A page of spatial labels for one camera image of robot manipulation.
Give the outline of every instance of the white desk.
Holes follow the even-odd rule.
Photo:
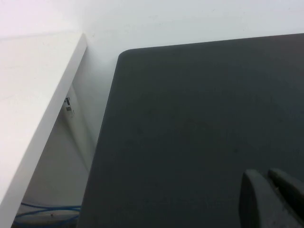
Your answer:
[[[0,221],[9,228],[86,49],[82,33],[0,40]]]

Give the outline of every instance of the white wall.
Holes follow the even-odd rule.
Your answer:
[[[74,87],[95,143],[117,57],[124,50],[302,33],[303,22],[303,0],[0,0],[0,38],[62,30],[86,34],[88,49]],[[37,181],[31,182],[26,196],[36,202],[78,203],[81,196],[67,194],[64,177],[58,174],[66,172],[68,159],[61,160],[58,154],[44,156],[48,163],[59,162],[61,168],[54,174],[47,162],[40,165],[37,172],[43,177],[35,174]],[[73,159],[74,166],[81,164]],[[85,179],[85,171],[75,172]],[[75,177],[71,170],[65,175]],[[45,187],[45,182],[39,183],[44,177],[50,179]],[[77,187],[76,180],[70,183],[71,188]],[[39,196],[37,191],[45,191],[51,198]]]

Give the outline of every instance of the cable on floor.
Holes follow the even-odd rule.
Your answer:
[[[36,205],[27,204],[27,203],[21,203],[21,205],[31,207],[31,208],[38,208],[38,209],[42,209],[42,210],[22,213],[22,214],[17,215],[15,218],[20,218],[20,217],[27,216],[27,215],[34,215],[34,214],[41,213],[41,212],[55,211],[55,210],[71,210],[71,211],[80,212],[80,208],[81,208],[81,206],[43,207],[43,206],[36,206]],[[27,223],[22,223],[22,222],[17,222],[17,221],[14,221],[14,224],[18,225],[20,227],[23,227],[23,228],[52,228],[52,227],[57,227],[57,226],[66,224],[74,219],[77,219],[78,217],[79,217],[79,215],[73,216],[71,218],[68,218],[63,221],[56,222],[53,224],[49,224],[49,225],[30,225]]]

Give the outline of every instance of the gray object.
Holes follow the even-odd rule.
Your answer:
[[[304,35],[117,62],[78,228],[240,227],[242,173],[304,174]]]

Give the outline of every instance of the blue cable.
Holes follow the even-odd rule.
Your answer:
[[[80,209],[76,209],[76,208],[69,208],[69,209],[53,208],[53,209],[43,209],[43,210],[30,211],[30,212],[27,212],[27,213],[19,214],[15,218],[20,218],[20,217],[27,216],[27,215],[34,215],[34,214],[37,214],[37,213],[41,213],[41,212],[45,212],[45,211],[54,211],[54,210],[73,210],[73,211],[79,211],[80,212]]]
[[[41,213],[41,212],[45,212],[45,211],[54,211],[54,210],[72,210],[72,211],[79,211],[80,212],[80,208],[81,206],[63,206],[63,207],[43,207],[43,206],[35,206],[35,205],[31,205],[31,204],[27,204],[27,203],[21,203],[23,206],[27,206],[27,207],[32,207],[32,208],[39,208],[39,209],[43,209],[43,210],[36,210],[36,211],[31,211],[31,212],[27,212],[27,213],[23,213],[23,214],[19,214],[17,215],[15,218],[20,218],[23,216],[27,216],[27,215],[34,215],[37,213]],[[35,226],[35,225],[29,225],[26,223],[21,223],[21,222],[16,222],[14,221],[14,224],[21,226],[21,227],[25,227],[25,228],[48,228],[48,227],[56,227],[56,226],[60,226],[63,225],[65,223],[68,223],[76,218],[78,218],[79,216],[74,216],[71,217],[69,219],[57,222],[57,223],[53,223],[50,225],[44,225],[44,226]]]
[[[43,206],[36,206],[36,205],[31,205],[27,203],[21,203],[23,206],[31,207],[31,208],[40,208],[40,209],[54,209],[54,208],[81,208],[81,206],[61,206],[61,207],[43,207]]]

